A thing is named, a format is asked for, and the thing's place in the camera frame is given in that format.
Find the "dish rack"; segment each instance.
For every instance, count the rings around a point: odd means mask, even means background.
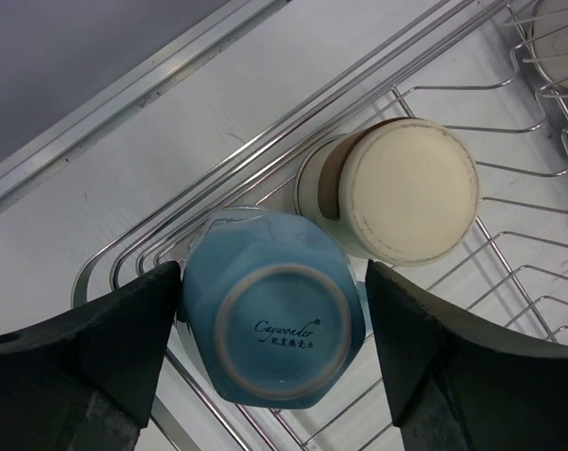
[[[397,271],[497,324],[568,344],[568,94],[546,83],[529,57],[533,5],[434,3],[100,250],[78,274],[73,304],[106,292],[107,274],[108,289],[116,289],[162,261],[184,263],[195,232],[225,206],[294,212],[294,176],[304,156],[329,137],[387,118],[423,117],[453,129],[471,149],[482,185],[480,213],[451,255]],[[362,277],[366,261],[351,260]],[[174,334],[166,360],[227,435],[225,449],[402,449],[370,336],[333,390],[298,412],[219,399]],[[183,421],[171,413],[176,404],[160,386],[152,414],[178,447],[173,421]]]

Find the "mug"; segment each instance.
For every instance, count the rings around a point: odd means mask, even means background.
[[[354,360],[366,325],[348,258],[301,216],[218,212],[193,240],[177,329],[225,400],[305,409]]]
[[[532,62],[546,82],[568,91],[568,0],[539,0],[532,15]]]
[[[297,212],[348,254],[399,266],[450,253],[478,203],[476,164],[462,141],[409,117],[319,144],[295,182]]]

